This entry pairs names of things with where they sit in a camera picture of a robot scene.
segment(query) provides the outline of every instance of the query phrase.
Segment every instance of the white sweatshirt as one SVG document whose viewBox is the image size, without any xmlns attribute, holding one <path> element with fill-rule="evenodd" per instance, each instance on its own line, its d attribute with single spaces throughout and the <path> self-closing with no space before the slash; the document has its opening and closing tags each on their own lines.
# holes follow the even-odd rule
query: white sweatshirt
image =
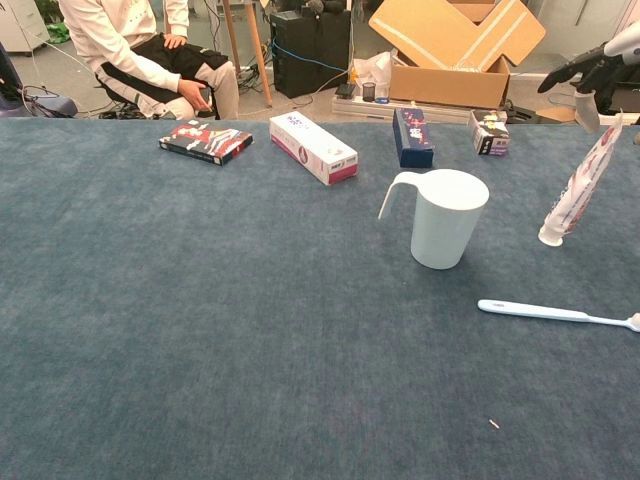
<svg viewBox="0 0 640 480">
<path fill-rule="evenodd" d="M 158 87 L 178 91 L 180 75 L 136 55 L 132 47 L 156 34 L 149 0 L 59 0 L 73 44 L 95 72 L 104 62 Z M 165 0 L 174 35 L 187 36 L 187 0 Z"/>
</svg>

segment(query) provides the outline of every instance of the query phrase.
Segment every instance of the black speaker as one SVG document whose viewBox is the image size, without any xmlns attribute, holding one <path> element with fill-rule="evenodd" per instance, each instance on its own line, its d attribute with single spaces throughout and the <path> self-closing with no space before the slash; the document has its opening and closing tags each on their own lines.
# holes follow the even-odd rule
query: black speaker
<svg viewBox="0 0 640 480">
<path fill-rule="evenodd" d="M 297 11 L 279 12 L 270 21 L 274 84 L 287 97 L 314 93 L 349 68 L 351 12 L 323 13 L 319 18 L 303 17 Z M 335 87 L 347 78 L 345 73 L 323 88 Z"/>
</svg>

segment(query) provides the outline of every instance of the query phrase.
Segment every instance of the plastic bag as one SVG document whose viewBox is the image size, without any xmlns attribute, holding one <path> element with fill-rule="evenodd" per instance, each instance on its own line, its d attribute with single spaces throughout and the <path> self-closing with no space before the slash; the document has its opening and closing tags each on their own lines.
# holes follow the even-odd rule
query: plastic bag
<svg viewBox="0 0 640 480">
<path fill-rule="evenodd" d="M 367 60 L 355 58 L 353 68 L 356 71 L 356 84 L 362 92 L 362 84 L 376 84 L 376 98 L 389 96 L 391 85 L 391 52 L 382 52 Z"/>
</svg>

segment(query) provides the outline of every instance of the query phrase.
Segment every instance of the small cup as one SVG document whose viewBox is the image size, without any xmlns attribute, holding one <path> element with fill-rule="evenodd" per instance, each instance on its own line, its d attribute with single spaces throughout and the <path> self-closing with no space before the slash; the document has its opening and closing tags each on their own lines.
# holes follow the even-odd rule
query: small cup
<svg viewBox="0 0 640 480">
<path fill-rule="evenodd" d="M 362 100 L 373 102 L 376 99 L 376 84 L 367 82 L 362 84 Z"/>
</svg>

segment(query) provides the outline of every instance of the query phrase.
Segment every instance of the toothpaste tube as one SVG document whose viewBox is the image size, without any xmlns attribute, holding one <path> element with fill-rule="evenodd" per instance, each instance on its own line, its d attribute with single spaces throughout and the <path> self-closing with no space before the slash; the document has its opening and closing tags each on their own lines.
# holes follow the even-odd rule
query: toothpaste tube
<svg viewBox="0 0 640 480">
<path fill-rule="evenodd" d="M 609 165 L 615 144 L 622 131 L 622 114 L 600 137 L 560 194 L 540 228 L 538 238 L 551 247 L 562 245 L 562 237 L 571 233 L 587 209 L 600 176 Z"/>
</svg>

